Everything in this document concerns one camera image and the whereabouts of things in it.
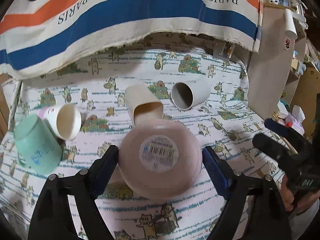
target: white cup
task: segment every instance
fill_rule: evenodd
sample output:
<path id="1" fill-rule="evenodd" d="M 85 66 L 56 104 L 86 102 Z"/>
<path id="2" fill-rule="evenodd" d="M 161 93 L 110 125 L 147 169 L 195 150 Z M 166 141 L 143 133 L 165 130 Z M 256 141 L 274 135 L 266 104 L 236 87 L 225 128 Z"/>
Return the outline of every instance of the white cup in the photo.
<path id="1" fill-rule="evenodd" d="M 73 140 L 81 128 L 81 113 L 73 104 L 50 106 L 43 118 L 51 132 L 63 140 Z"/>
<path id="2" fill-rule="evenodd" d="M 124 101 L 134 125 L 162 119 L 163 104 L 146 85 L 133 85 L 124 91 Z"/>
<path id="3" fill-rule="evenodd" d="M 174 105 L 182 111 L 202 104 L 211 93 L 211 87 L 204 79 L 177 82 L 171 90 L 171 99 Z"/>

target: human hand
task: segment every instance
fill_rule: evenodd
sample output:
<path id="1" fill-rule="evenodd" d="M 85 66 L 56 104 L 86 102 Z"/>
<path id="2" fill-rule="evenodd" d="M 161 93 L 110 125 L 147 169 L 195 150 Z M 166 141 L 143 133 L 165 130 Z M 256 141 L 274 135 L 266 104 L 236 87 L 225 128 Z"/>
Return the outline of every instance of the human hand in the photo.
<path id="1" fill-rule="evenodd" d="M 284 175 L 282 178 L 280 194 L 284 202 L 284 207 L 286 211 L 292 211 L 293 209 L 292 202 L 294 200 L 294 196 L 291 190 L 287 188 L 287 181 L 288 181 L 288 177 Z M 317 191 L 316 193 L 309 192 L 308 194 L 306 194 L 298 202 L 298 205 L 297 205 L 298 213 L 304 212 L 305 210 L 309 209 L 317 201 L 318 198 L 320 198 L 320 190 Z"/>

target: barcode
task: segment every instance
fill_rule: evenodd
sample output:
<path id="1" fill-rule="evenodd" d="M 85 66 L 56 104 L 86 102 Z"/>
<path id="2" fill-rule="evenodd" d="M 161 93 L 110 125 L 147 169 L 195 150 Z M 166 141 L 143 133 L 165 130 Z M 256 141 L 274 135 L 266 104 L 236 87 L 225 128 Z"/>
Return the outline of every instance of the barcode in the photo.
<path id="1" fill-rule="evenodd" d="M 161 147 L 156 144 L 152 144 L 149 149 L 149 153 L 155 154 L 155 155 L 162 155 L 167 158 L 173 157 L 174 150 L 167 148 L 167 147 Z"/>

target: cat print tablecloth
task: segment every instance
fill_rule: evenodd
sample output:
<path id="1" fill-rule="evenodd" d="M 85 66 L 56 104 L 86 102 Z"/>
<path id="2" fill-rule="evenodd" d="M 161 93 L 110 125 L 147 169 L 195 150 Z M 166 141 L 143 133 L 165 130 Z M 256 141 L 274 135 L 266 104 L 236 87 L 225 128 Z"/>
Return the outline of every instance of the cat print tablecloth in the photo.
<path id="1" fill-rule="evenodd" d="M 182 46 L 182 39 L 185 37 L 178 37 L 180 42 L 159 43 L 163 47 L 157 48 L 152 44 L 156 38 L 145 39 L 130 48 L 102 51 L 54 73 L 25 80 L 13 118 L 17 123 L 44 106 L 76 104 L 85 120 L 76 139 L 62 145 L 63 158 L 54 171 L 59 177 L 71 176 L 89 168 L 111 144 L 120 146 L 132 128 L 124 90 L 145 84 L 163 102 L 164 118 L 184 123 L 202 147 L 212 146 L 236 171 L 256 177 L 270 174 L 280 185 L 283 172 L 251 143 L 259 132 L 281 139 L 265 129 L 262 119 L 246 106 L 249 84 L 243 64 L 214 58 L 192 47 L 190 41 Z M 194 79 L 209 82 L 211 95 L 203 104 L 180 112 L 170 101 L 170 90 L 175 82 Z M 10 223 L 24 239 L 45 180 L 46 176 L 18 165 L 12 133 L 8 132 L 0 146 L 0 200 Z M 69 197 L 69 202 L 78 235 L 86 239 L 75 201 Z M 251 202 L 248 198 L 235 239 L 242 236 Z M 203 167 L 197 182 L 167 203 L 140 197 L 119 182 L 108 185 L 96 204 L 117 240 L 201 240 L 216 224 L 224 199 L 217 195 Z"/>

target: sticker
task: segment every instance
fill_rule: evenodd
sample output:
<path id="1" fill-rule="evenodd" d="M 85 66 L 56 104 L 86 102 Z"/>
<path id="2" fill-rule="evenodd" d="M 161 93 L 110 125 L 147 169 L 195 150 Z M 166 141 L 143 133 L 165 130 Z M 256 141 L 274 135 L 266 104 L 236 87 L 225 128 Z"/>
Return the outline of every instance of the sticker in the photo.
<path id="1" fill-rule="evenodd" d="M 290 38 L 286 38 L 284 42 L 285 42 L 285 49 L 289 50 L 290 47 L 291 47 L 291 39 Z"/>
<path id="2" fill-rule="evenodd" d="M 166 172 L 177 163 L 179 152 L 176 144 L 169 137 L 153 135 L 141 144 L 139 157 L 147 170 Z"/>

